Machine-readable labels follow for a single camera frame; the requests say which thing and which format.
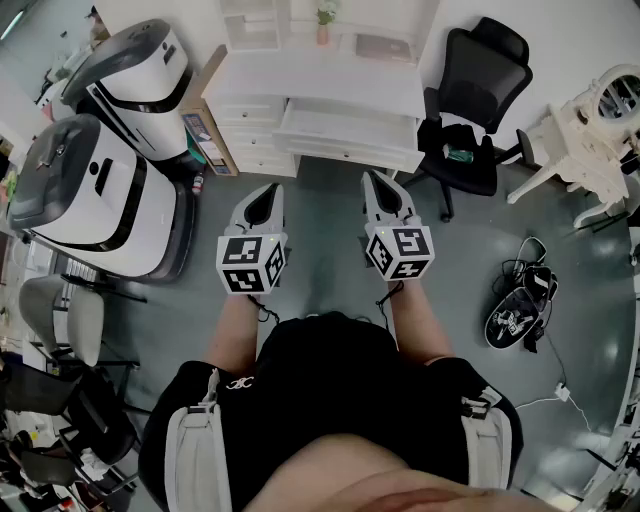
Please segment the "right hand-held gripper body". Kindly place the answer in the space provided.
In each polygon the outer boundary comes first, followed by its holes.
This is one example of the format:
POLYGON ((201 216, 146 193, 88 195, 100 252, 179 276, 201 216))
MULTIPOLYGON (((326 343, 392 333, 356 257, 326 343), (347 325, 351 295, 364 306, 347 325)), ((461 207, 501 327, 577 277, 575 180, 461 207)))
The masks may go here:
POLYGON ((435 260, 430 228, 420 218, 367 222, 367 263, 387 282, 420 279, 435 260))

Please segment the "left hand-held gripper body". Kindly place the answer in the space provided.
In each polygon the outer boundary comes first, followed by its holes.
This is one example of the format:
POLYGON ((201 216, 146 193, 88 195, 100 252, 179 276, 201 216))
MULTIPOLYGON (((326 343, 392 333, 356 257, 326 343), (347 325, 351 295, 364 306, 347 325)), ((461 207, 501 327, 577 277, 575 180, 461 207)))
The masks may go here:
POLYGON ((227 293, 270 294, 287 264, 287 241, 282 228, 227 227, 216 252, 216 269, 227 293))

